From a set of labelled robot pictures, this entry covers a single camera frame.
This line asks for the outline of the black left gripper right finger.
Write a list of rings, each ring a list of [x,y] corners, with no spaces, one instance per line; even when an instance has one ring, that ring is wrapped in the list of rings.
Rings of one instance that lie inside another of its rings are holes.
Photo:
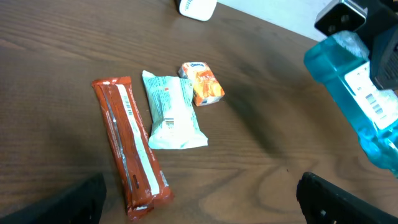
[[[303,173],[296,198],[307,223],[397,223],[397,217],[312,172]]]

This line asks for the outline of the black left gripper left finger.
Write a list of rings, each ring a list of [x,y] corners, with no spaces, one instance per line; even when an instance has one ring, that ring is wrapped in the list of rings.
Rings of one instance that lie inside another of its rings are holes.
[[[58,194],[2,217],[1,223],[98,224],[106,193],[104,176],[99,172]]]

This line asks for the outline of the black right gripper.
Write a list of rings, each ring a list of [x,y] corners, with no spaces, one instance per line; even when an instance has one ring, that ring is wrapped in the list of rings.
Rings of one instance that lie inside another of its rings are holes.
[[[355,0],[367,10],[356,33],[370,51],[370,79],[379,90],[397,90],[397,1]]]

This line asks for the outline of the teal mouthwash bottle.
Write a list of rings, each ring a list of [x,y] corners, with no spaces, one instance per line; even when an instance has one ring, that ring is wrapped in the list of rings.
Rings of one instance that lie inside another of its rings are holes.
[[[303,60],[352,125],[368,159],[397,174],[397,95],[370,79],[369,49],[359,35],[335,33],[308,50]]]

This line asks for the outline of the orange-red snack bar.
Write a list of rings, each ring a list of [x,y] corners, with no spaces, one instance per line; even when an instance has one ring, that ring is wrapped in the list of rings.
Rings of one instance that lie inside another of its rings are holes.
[[[108,140],[124,189],[126,213],[137,222],[174,198],[132,94],[131,78],[104,78],[91,83],[99,101]]]

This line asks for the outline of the light green wipes pack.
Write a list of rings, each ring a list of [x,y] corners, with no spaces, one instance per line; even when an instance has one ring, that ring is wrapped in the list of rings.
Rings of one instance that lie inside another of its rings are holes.
[[[149,147],[190,149],[208,145],[193,109],[193,84],[189,79],[142,72],[152,117]]]

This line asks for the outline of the orange tissue pack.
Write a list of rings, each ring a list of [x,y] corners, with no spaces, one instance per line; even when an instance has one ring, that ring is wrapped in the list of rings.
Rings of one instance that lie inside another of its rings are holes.
[[[185,62],[178,75],[193,82],[193,102],[196,106],[216,103],[225,95],[224,89],[205,62]]]

